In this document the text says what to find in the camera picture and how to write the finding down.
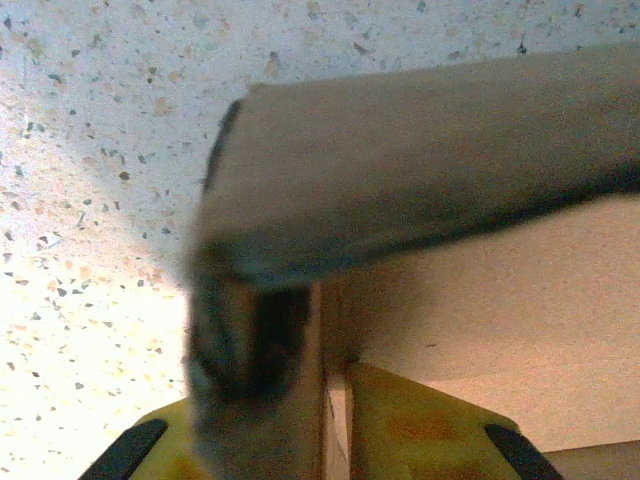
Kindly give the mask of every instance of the terrazzo surface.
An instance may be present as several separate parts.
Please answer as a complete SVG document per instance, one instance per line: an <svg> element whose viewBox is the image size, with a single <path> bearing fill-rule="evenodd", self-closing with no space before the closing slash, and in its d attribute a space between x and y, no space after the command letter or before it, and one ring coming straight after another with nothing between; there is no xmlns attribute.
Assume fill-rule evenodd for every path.
<svg viewBox="0 0 640 480"><path fill-rule="evenodd" d="M635 1L0 2L0 478L185 395L181 246L253 82L637 40Z"/></svg>

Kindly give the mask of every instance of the brown cardboard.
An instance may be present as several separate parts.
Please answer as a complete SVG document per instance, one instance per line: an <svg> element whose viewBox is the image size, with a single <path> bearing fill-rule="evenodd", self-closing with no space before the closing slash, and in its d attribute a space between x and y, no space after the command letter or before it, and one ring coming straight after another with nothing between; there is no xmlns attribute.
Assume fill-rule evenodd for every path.
<svg viewBox="0 0 640 480"><path fill-rule="evenodd" d="M345 369L349 351L348 329L342 323L343 297L339 285L325 282L320 291L322 343L325 346L322 358L325 389L324 480L347 480L351 458L351 388Z"/></svg>
<svg viewBox="0 0 640 480"><path fill-rule="evenodd" d="M638 440L639 219L640 199L603 200L354 271L344 325L362 361L512 418L541 451Z"/></svg>
<svg viewBox="0 0 640 480"><path fill-rule="evenodd" d="M261 289L640 190L640 44L257 86L193 265Z"/></svg>

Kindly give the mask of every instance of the black strip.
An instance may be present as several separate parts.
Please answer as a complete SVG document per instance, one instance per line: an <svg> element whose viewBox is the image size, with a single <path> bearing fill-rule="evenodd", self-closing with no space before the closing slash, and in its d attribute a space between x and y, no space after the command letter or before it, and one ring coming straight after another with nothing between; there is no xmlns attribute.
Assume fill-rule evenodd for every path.
<svg viewBox="0 0 640 480"><path fill-rule="evenodd" d="M224 321L219 280L203 274L198 276L194 285L197 287L191 294L189 354L215 382L222 401L243 398L242 386L234 375L236 352L233 349L229 326ZM211 336L215 339L213 343L202 341L202 338Z"/></svg>
<svg viewBox="0 0 640 480"><path fill-rule="evenodd" d="M167 428L156 418L125 430L79 480L128 480Z"/></svg>
<svg viewBox="0 0 640 480"><path fill-rule="evenodd" d="M227 138L233 128L233 123L240 112L242 102L236 100L227 109L222 121L220 122L220 131L218 132L218 138L213 145L209 157L207 159L207 176L204 179L203 192L206 192L215 180L216 173L218 172L218 165L220 164L220 157L224 152L224 147L227 142Z"/></svg>
<svg viewBox="0 0 640 480"><path fill-rule="evenodd" d="M275 401L291 388L302 361L310 290L266 293L258 299L249 398Z"/></svg>
<svg viewBox="0 0 640 480"><path fill-rule="evenodd" d="M563 480L562 475L524 436L501 425L487 425L485 432L522 480Z"/></svg>

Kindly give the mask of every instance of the yellow object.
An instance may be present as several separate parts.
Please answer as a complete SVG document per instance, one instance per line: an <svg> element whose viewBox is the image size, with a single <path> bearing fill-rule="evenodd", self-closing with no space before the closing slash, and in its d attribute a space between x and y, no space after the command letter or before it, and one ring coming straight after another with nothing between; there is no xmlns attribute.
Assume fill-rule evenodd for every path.
<svg viewBox="0 0 640 480"><path fill-rule="evenodd" d="M484 427L501 415L369 365L350 370L354 480L520 480Z"/></svg>
<svg viewBox="0 0 640 480"><path fill-rule="evenodd" d="M213 480L190 451L188 399L171 403L142 417L136 425L155 418L169 424L158 443L131 476L131 480Z"/></svg>
<svg viewBox="0 0 640 480"><path fill-rule="evenodd" d="M508 418L370 365L352 365L349 376L354 480L562 478ZM158 419L167 428L131 480L214 480L191 453L187 402L167 405L136 423ZM127 457L127 448L140 449L143 437L115 457ZM106 477L94 472L83 478Z"/></svg>

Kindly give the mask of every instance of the yellow plastic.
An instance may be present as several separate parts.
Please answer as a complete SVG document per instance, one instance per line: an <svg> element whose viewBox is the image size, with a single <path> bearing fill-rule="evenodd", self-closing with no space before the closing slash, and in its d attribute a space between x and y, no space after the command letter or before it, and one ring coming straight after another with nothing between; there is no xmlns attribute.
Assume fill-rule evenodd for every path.
<svg viewBox="0 0 640 480"><path fill-rule="evenodd" d="M356 364L354 480L520 480L484 431L518 432L501 415L406 378Z"/></svg>
<svg viewBox="0 0 640 480"><path fill-rule="evenodd" d="M131 476L131 480L213 480L190 451L188 400L180 400L142 417L136 425L160 418L169 427Z"/></svg>

